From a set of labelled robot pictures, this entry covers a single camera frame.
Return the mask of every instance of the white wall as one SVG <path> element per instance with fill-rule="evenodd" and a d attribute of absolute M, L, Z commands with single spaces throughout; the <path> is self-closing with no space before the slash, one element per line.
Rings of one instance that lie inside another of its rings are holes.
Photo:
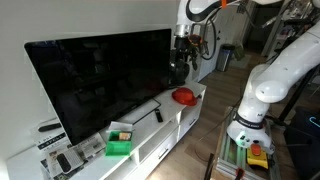
<path fill-rule="evenodd" d="M 54 117 L 27 41 L 173 28 L 177 0 L 0 1 L 0 179 L 5 160 L 33 145 L 30 129 Z"/>

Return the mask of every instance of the trash can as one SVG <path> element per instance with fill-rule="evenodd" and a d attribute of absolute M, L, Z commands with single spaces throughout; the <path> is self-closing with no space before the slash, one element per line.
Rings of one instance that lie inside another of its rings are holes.
<path fill-rule="evenodd" d="M 232 44 L 221 45 L 216 67 L 218 71 L 225 72 L 228 70 L 228 65 L 233 55 L 234 49 L 235 46 Z"/>

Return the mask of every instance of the drawer handle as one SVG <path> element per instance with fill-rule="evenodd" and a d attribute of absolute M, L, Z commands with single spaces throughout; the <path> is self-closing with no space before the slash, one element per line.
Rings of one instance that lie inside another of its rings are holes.
<path fill-rule="evenodd" d="M 161 159 L 162 158 L 162 156 L 163 155 L 165 155 L 167 152 L 169 151 L 169 149 L 168 148 L 166 148 L 166 150 L 159 156 L 159 159 Z"/>
<path fill-rule="evenodd" d="M 197 120 L 197 119 L 193 119 L 193 121 L 191 121 L 191 122 L 189 123 L 189 126 L 191 126 L 196 120 Z"/>

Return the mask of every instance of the small box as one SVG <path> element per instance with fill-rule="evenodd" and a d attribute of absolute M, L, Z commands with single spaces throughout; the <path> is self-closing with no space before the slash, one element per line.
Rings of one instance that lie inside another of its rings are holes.
<path fill-rule="evenodd" d="M 106 146 L 106 156 L 130 156 L 132 132 L 111 131 Z"/>

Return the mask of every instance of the television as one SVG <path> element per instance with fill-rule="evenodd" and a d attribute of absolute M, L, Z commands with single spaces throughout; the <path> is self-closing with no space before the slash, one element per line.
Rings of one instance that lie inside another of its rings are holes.
<path fill-rule="evenodd" d="M 24 47 L 75 145 L 168 88 L 170 46 L 160 29 Z"/>

